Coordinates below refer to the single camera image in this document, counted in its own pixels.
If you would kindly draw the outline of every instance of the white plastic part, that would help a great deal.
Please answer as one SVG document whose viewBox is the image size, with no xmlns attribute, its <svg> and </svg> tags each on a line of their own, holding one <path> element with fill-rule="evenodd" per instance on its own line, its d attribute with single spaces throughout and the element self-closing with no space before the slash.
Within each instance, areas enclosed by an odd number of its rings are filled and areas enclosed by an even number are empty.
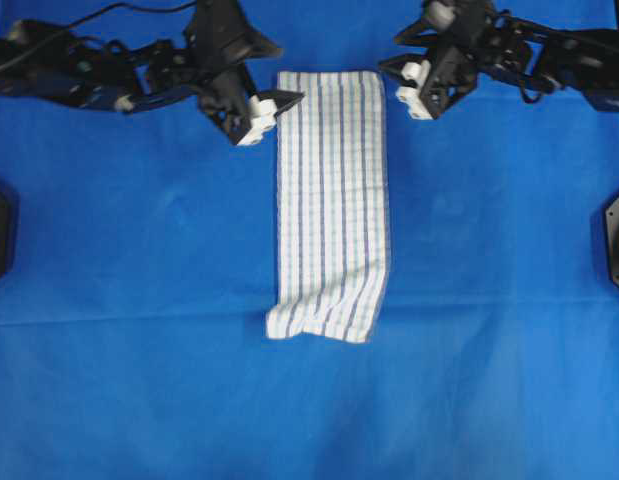
<svg viewBox="0 0 619 480">
<path fill-rule="evenodd" d="M 257 95 L 249 99 L 249 114 L 251 116 L 251 130 L 244 136 L 238 145 L 247 147 L 262 141 L 264 134 L 276 126 L 276 102 L 260 100 Z"/>
<path fill-rule="evenodd" d="M 400 87 L 396 92 L 396 97 L 409 106 L 409 115 L 416 120 L 433 120 L 431 113 L 420 99 L 420 91 L 427 81 L 429 72 L 431 72 L 431 63 L 428 60 L 424 60 L 422 64 L 409 62 L 402 69 L 402 77 L 415 82 L 418 88 Z"/>
<path fill-rule="evenodd" d="M 456 20 L 456 13 L 453 7 L 434 0 L 425 10 L 424 18 L 439 33 L 447 31 L 451 24 Z"/>
</svg>

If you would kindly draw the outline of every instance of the blue surface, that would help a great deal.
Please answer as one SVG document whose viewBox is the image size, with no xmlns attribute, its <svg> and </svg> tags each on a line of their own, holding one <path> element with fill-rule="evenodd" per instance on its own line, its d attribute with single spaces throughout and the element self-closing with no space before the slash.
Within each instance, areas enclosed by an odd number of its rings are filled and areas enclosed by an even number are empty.
<svg viewBox="0 0 619 480">
<path fill-rule="evenodd" d="M 373 68 L 417 13 L 243 3 L 287 47 L 254 64 L 263 86 L 280 69 Z M 2 33 L 101 5 L 3 2 Z M 610 0 L 499 6 L 615 26 Z M 136 47 L 178 38 L 188 15 L 80 31 Z M 0 100 L 0 179 L 21 209 L 0 282 L 0 480 L 619 479 L 601 220 L 619 116 L 574 92 L 527 107 L 486 78 L 436 123 L 389 98 L 393 273 L 362 347 L 264 339 L 274 138 L 232 149 L 193 101 L 124 118 Z"/>
</svg>

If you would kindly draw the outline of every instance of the blue cloth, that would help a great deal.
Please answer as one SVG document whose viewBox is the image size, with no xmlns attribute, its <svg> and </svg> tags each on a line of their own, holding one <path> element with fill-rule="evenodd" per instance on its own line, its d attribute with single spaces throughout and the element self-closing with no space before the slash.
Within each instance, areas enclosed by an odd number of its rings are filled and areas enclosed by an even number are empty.
<svg viewBox="0 0 619 480">
<path fill-rule="evenodd" d="M 153 5 L 165 2 L 153 2 Z M 278 70 L 405 52 L 402 0 L 244 1 Z M 11 0 L 66 23 L 100 0 Z M 562 28 L 613 2 L 500 2 Z M 188 13 L 81 28 L 132 47 Z M 0 179 L 20 194 L 0 282 L 0 480 L 619 479 L 619 291 L 601 210 L 619 115 L 536 107 L 482 78 L 435 123 L 388 83 L 393 273 L 371 344 L 275 343 L 275 139 L 233 149 L 194 101 L 122 117 L 0 100 Z"/>
</svg>

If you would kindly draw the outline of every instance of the white towel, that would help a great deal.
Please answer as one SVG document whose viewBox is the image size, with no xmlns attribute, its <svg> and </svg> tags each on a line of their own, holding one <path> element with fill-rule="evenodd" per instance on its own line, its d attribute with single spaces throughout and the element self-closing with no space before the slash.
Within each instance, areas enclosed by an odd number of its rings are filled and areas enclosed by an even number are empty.
<svg viewBox="0 0 619 480">
<path fill-rule="evenodd" d="M 293 73 L 278 127 L 278 305 L 267 335 L 369 340 L 389 269 L 385 98 L 373 72 Z"/>
</svg>

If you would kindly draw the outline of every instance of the towel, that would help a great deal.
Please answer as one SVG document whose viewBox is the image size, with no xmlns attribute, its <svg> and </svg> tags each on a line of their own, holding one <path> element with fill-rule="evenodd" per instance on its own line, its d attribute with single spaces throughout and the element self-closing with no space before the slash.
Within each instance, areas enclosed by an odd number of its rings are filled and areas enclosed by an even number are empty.
<svg viewBox="0 0 619 480">
<path fill-rule="evenodd" d="M 306 97 L 279 119 L 279 291 L 267 336 L 365 343 L 390 259 L 382 80 L 281 72 L 278 84 Z"/>
</svg>

